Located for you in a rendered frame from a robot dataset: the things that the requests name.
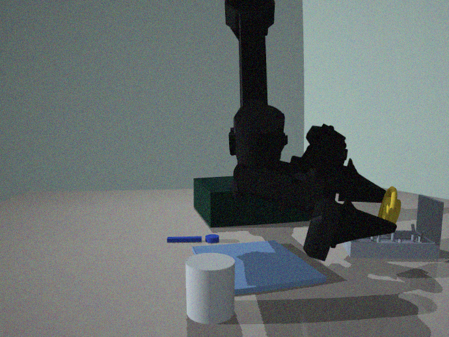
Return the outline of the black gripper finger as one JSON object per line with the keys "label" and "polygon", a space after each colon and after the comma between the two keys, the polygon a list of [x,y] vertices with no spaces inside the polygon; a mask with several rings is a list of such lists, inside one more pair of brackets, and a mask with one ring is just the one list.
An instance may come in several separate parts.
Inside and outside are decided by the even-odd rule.
{"label": "black gripper finger", "polygon": [[344,201],[347,196],[351,202],[376,202],[382,203],[386,190],[361,176],[349,158],[347,174],[344,180],[338,201]]}
{"label": "black gripper finger", "polygon": [[393,234],[396,228],[397,225],[393,222],[355,208],[346,196],[342,217],[331,248],[335,249],[337,244],[353,241],[354,239]]}

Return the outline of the blue square mat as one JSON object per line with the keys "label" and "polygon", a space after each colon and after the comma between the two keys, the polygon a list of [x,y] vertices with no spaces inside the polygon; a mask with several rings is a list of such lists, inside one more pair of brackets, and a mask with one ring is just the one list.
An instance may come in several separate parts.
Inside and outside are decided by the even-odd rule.
{"label": "blue square mat", "polygon": [[234,295],[327,282],[324,274],[275,240],[195,246],[193,253],[235,259]]}

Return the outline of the olive-yellow round plate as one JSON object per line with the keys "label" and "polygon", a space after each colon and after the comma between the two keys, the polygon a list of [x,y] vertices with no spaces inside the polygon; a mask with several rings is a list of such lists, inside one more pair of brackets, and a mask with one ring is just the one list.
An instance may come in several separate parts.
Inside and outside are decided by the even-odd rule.
{"label": "olive-yellow round plate", "polygon": [[393,186],[387,189],[379,208],[378,217],[396,224],[401,210],[401,201],[397,200],[397,189]]}

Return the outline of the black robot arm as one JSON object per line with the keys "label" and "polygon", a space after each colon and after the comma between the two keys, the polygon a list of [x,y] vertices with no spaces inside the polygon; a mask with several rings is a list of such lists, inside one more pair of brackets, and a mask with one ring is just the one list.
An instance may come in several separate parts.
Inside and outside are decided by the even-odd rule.
{"label": "black robot arm", "polygon": [[[238,202],[245,195],[271,202],[280,155],[288,136],[285,116],[267,104],[265,36],[274,24],[275,0],[225,0],[225,19],[239,40],[240,109],[230,128],[230,155],[238,164],[229,189]],[[324,174],[345,149],[345,137],[333,126],[311,126],[310,146],[301,157],[293,155],[287,171],[303,183],[324,189]],[[321,175],[321,176],[319,176]],[[323,184],[323,185],[322,185]]]}

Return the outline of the grey cylinder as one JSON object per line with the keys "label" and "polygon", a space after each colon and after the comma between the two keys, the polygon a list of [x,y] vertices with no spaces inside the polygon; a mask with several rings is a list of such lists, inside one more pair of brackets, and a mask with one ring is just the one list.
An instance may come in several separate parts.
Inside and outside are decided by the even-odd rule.
{"label": "grey cylinder", "polygon": [[225,254],[194,254],[185,261],[187,315],[218,324],[234,315],[235,259]]}

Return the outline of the grey dish rack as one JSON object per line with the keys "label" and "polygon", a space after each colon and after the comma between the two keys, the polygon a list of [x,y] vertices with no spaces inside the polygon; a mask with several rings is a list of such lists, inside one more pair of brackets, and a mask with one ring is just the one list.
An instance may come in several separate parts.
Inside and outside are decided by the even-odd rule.
{"label": "grey dish rack", "polygon": [[342,243],[350,258],[439,259],[444,202],[418,195],[415,225]]}

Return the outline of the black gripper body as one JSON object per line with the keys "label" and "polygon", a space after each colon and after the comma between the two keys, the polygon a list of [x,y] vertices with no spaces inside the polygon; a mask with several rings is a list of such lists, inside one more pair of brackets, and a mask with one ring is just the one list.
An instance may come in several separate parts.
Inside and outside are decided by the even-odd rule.
{"label": "black gripper body", "polygon": [[324,189],[309,186],[288,172],[288,165],[297,166],[296,162],[283,161],[277,172],[271,202],[279,204],[278,211],[285,212],[287,206],[308,212],[310,226],[306,235],[303,250],[311,258],[325,261],[335,237],[343,204],[338,203],[336,193],[340,194],[347,174],[347,149],[337,157],[328,171]]}

